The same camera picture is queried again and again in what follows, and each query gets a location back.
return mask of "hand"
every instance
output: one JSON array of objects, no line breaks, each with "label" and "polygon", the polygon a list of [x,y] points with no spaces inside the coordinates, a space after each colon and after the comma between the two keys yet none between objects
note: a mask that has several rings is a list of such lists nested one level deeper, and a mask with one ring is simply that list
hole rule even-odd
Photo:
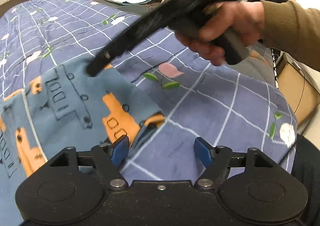
[{"label": "hand", "polygon": [[238,34],[245,46],[262,38],[265,29],[262,2],[224,2],[217,4],[217,13],[199,31],[200,40],[190,39],[176,33],[177,39],[191,51],[211,61],[215,66],[225,62],[224,50],[208,42],[222,35],[228,27]]}]

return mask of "brown sleeve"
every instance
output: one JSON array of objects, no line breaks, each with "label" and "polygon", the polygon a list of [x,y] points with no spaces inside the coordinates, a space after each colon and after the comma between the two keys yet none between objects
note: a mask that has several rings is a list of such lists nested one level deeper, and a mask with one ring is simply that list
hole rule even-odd
[{"label": "brown sleeve", "polygon": [[265,10],[264,43],[289,53],[297,61],[320,69],[320,11],[298,3],[262,1]]}]

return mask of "finger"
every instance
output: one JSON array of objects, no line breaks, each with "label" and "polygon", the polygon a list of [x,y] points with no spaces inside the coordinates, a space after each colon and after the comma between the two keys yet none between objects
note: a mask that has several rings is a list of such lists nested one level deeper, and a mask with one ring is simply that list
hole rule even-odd
[{"label": "finger", "polygon": [[259,39],[260,39],[260,34],[257,32],[240,35],[240,40],[242,41],[244,46],[252,45]]},{"label": "finger", "polygon": [[192,42],[189,44],[189,49],[196,53],[208,54],[212,50],[212,45],[207,42],[192,40]]},{"label": "finger", "polygon": [[175,35],[176,35],[176,38],[178,39],[178,41],[180,41],[184,46],[189,47],[189,45],[192,41],[190,38],[183,36],[183,35],[180,35],[179,33],[175,33]]},{"label": "finger", "polygon": [[216,8],[219,8],[220,6],[222,6],[225,2],[218,2],[215,3]]},{"label": "finger", "polygon": [[200,39],[212,41],[222,35],[233,24],[235,11],[233,3],[223,3],[217,13],[199,31]]},{"label": "finger", "polygon": [[208,54],[201,54],[199,55],[208,60],[211,61],[213,65],[219,66],[221,65],[225,59],[224,59],[224,50],[221,47],[212,46],[210,53]]}]

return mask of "blanket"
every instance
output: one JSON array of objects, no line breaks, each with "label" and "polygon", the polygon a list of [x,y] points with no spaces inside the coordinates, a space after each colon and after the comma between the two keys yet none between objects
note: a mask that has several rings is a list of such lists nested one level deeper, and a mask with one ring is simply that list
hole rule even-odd
[{"label": "blanket", "polygon": [[[108,137],[103,117],[112,112],[110,108],[114,104],[102,104],[103,97],[110,95],[106,87],[113,87],[109,92],[120,105],[131,100],[127,105],[135,123],[159,112],[165,117],[154,129],[143,131],[143,135],[138,132],[140,140],[133,141],[130,156],[121,170],[129,183],[132,180],[194,182],[204,169],[193,152],[197,136],[213,146],[231,147],[235,152],[257,147],[276,162],[293,143],[296,118],[278,89],[227,65],[213,66],[179,43],[168,28],[157,31],[115,59],[113,68],[103,71],[105,75],[109,73],[107,76],[92,78],[96,82],[82,77],[85,63],[138,18],[90,0],[32,0],[15,6],[0,19],[1,225],[17,226],[22,222],[14,201],[15,190],[41,165],[41,154],[50,159],[66,146],[89,150]],[[68,84],[66,96],[68,91],[75,95],[77,100],[69,106],[74,111],[68,111],[67,104],[53,109],[52,103],[58,99],[62,103],[64,97],[58,94],[61,88],[54,81],[57,77]],[[124,91],[115,89],[118,82],[112,79],[121,80]],[[97,96],[90,94],[91,83],[99,91]],[[133,87],[137,99],[127,95]],[[134,110],[141,102],[139,97],[148,104]],[[99,102],[98,106],[103,106],[100,113],[92,114],[92,98]],[[91,135],[96,137],[87,141],[75,131],[85,131],[86,126],[91,126],[91,118],[85,118],[88,116],[84,106],[92,117]],[[41,107],[46,115],[41,114]],[[57,122],[54,115],[60,111],[63,115]],[[71,129],[67,128],[68,124],[72,125]],[[40,162],[29,172],[19,158],[18,143],[25,138],[30,149],[35,148],[33,157]],[[293,149],[282,164],[289,173],[294,154]],[[241,171],[232,169],[230,176]]]}]

